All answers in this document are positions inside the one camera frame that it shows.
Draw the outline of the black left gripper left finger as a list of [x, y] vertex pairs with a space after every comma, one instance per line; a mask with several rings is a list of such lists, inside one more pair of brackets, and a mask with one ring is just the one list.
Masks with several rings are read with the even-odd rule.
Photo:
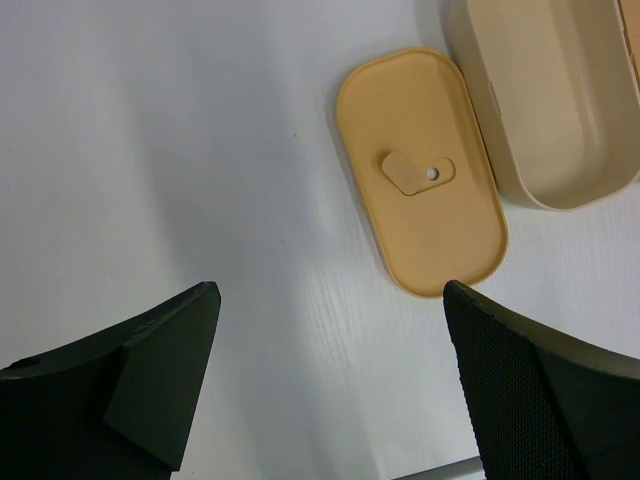
[[4, 472], [177, 472], [221, 308], [201, 282], [1, 371]]

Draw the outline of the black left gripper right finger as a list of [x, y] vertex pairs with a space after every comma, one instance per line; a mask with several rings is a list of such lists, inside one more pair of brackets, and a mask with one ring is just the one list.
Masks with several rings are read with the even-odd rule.
[[443, 305], [489, 479], [636, 479], [639, 361], [446, 283]]

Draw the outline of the orange lunch box lid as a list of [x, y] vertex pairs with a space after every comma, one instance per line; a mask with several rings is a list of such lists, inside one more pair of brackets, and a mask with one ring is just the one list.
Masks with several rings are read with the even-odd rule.
[[458, 67], [410, 48], [355, 69], [335, 118], [384, 266], [404, 291], [438, 298], [476, 284], [505, 257], [509, 232]]

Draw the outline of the beige lunch box container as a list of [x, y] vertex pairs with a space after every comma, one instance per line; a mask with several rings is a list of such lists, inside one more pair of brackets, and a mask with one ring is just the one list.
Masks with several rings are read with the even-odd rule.
[[454, 1], [448, 36], [500, 192], [575, 210], [639, 178], [639, 76], [617, 1]]

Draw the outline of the orange lunch box container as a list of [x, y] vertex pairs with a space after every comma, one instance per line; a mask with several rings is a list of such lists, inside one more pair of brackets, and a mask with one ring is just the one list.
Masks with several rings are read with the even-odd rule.
[[628, 53], [636, 76], [636, 83], [639, 83], [640, 0], [619, 0], [618, 4]]

